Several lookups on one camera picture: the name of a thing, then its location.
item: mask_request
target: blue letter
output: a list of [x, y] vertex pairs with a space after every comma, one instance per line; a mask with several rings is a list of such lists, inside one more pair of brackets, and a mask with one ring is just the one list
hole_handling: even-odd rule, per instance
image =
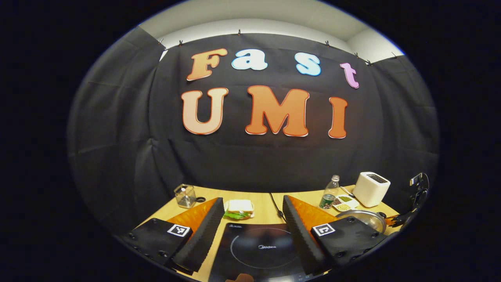
[[296, 62], [299, 63], [296, 65], [296, 68], [301, 74], [308, 74], [312, 76], [320, 74], [320, 60], [317, 56], [307, 53], [297, 53], [294, 56], [294, 59], [296, 59]]
[[265, 63], [265, 53], [258, 49], [246, 49], [236, 53], [238, 58], [234, 59], [231, 66], [236, 70], [264, 70], [268, 67]]

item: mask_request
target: orange letter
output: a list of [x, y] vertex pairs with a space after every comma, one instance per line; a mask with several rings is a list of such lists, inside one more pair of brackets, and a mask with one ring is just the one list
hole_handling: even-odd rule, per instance
[[210, 119], [207, 122], [200, 122], [196, 117], [198, 112], [198, 99], [202, 97], [201, 91], [188, 91], [181, 95], [183, 99], [183, 124], [184, 127], [194, 134], [211, 134], [219, 129], [222, 121], [222, 102], [228, 94], [226, 88], [213, 88], [207, 91], [207, 95], [212, 98]]
[[346, 137], [344, 113], [348, 102], [338, 97], [330, 97], [329, 102], [332, 104], [332, 127], [329, 130], [329, 137], [344, 138]]
[[279, 104], [272, 90], [267, 86], [255, 85], [247, 89], [252, 95], [252, 117], [245, 131], [249, 134], [263, 135], [268, 131], [264, 125], [263, 115], [266, 116], [272, 132], [277, 134], [287, 117], [287, 126], [284, 134], [287, 136], [304, 137], [308, 135], [306, 129], [306, 100], [310, 94], [304, 90], [291, 89]]
[[228, 51], [221, 48], [193, 55], [193, 57], [191, 57], [193, 59], [193, 69], [186, 80], [192, 81], [211, 75], [212, 71], [207, 70], [207, 66], [210, 65], [212, 68], [217, 67], [219, 64], [219, 56], [226, 56], [227, 54]]

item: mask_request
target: white wall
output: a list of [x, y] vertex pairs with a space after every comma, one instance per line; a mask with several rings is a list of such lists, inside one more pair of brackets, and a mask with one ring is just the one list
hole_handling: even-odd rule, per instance
[[353, 53], [371, 63], [396, 56], [404, 53], [383, 35], [373, 29], [366, 29], [348, 40], [348, 45]]
[[332, 35], [295, 24], [262, 19], [235, 19], [211, 22], [185, 28], [157, 39], [162, 40], [162, 45], [170, 48], [179, 45], [179, 40], [186, 43], [206, 37], [237, 34], [239, 29], [242, 33], [281, 34], [301, 37], [321, 43], [329, 41], [329, 45], [353, 53], [350, 46], [345, 41], [333, 37]]
[[281, 34], [305, 38], [320, 43], [329, 41], [329, 45], [351, 54], [358, 53], [360, 58], [371, 61], [372, 63], [393, 57], [392, 52], [396, 56], [403, 55], [403, 52], [397, 46], [371, 28], [358, 33], [345, 42], [332, 35], [311, 28], [286, 22], [262, 19], [216, 21], [181, 29], [157, 39], [162, 40], [162, 45], [166, 48], [170, 48], [178, 45], [179, 40], [186, 43], [212, 36], [236, 34], [239, 29], [242, 33]]

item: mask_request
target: letter m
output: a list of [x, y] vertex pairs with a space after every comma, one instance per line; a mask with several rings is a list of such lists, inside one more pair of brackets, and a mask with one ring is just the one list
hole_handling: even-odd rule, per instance
[[250, 124], [245, 128], [248, 134], [265, 134], [268, 131], [264, 125], [264, 117], [266, 117], [274, 134], [280, 131], [288, 118], [287, 125], [284, 127], [285, 135], [299, 137], [308, 135], [306, 128], [306, 100], [310, 98], [308, 92], [291, 89], [281, 104], [267, 86], [251, 86], [247, 92], [253, 99]]

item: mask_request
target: letter s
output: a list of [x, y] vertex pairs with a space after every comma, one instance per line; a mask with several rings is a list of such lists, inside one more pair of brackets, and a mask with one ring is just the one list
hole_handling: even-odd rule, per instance
[[294, 56], [294, 59], [299, 63], [296, 65], [296, 68], [301, 74], [317, 76], [322, 71], [319, 66], [320, 60], [315, 55], [308, 53], [297, 53]]

